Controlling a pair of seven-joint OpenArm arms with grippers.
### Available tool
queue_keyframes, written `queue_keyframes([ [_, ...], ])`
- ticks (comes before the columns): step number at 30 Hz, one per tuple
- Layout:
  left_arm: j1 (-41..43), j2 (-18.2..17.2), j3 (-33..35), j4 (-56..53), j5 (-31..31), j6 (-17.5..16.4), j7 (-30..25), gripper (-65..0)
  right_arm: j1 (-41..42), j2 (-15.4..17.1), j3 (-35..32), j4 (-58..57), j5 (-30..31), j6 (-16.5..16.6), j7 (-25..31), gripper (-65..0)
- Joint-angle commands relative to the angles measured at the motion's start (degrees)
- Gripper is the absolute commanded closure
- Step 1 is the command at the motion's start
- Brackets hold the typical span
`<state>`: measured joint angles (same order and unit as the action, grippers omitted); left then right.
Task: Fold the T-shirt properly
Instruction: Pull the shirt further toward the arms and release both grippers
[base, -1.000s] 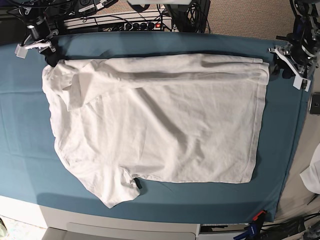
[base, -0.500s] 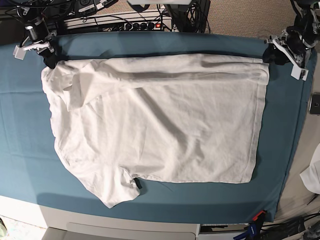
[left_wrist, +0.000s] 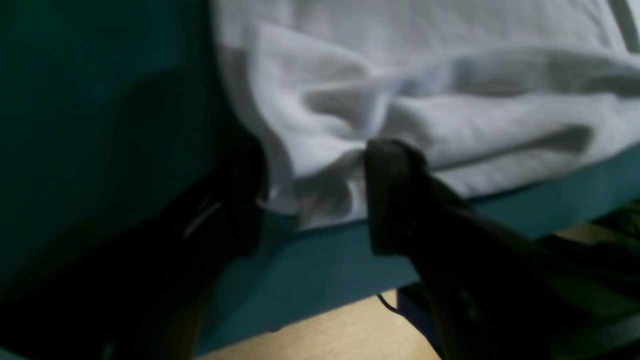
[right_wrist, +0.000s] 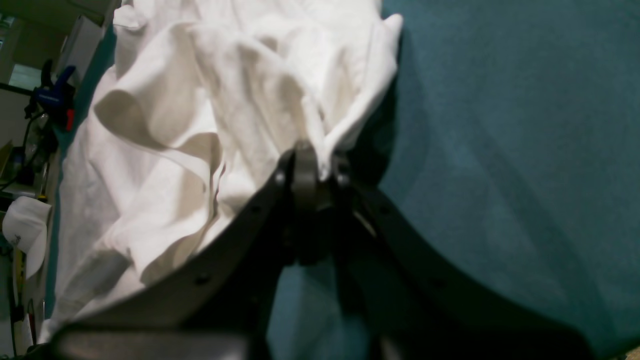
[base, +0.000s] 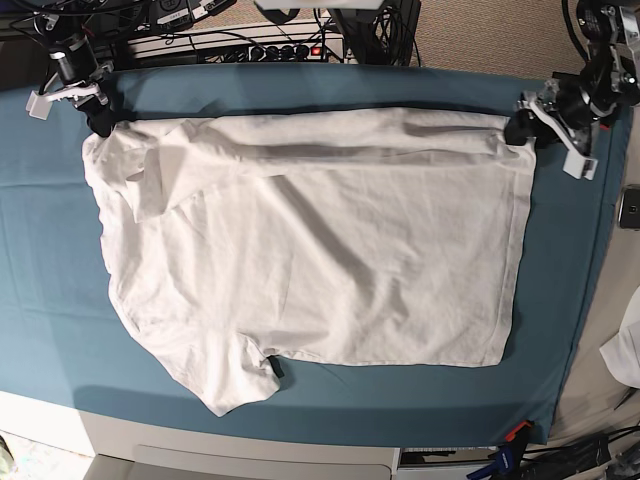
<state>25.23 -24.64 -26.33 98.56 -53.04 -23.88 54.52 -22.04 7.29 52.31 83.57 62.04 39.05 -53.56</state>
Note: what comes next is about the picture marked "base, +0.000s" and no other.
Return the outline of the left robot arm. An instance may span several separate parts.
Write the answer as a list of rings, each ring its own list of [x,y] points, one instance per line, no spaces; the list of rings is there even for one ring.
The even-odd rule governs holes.
[[[610,127],[625,107],[639,104],[639,23],[637,1],[579,1],[573,28],[568,3],[562,13],[569,37],[584,61],[577,74],[555,72],[537,93],[525,92],[509,119],[505,141],[542,146],[567,138],[589,155],[597,131]]]

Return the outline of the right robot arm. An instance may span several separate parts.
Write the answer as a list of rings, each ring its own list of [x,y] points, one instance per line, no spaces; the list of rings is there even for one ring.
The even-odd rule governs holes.
[[[67,100],[86,116],[94,134],[109,137],[115,120],[102,83],[113,72],[113,63],[98,62],[82,22],[64,10],[38,15],[34,26],[55,70],[39,89],[31,92],[26,105],[28,114],[45,120],[55,102]]]

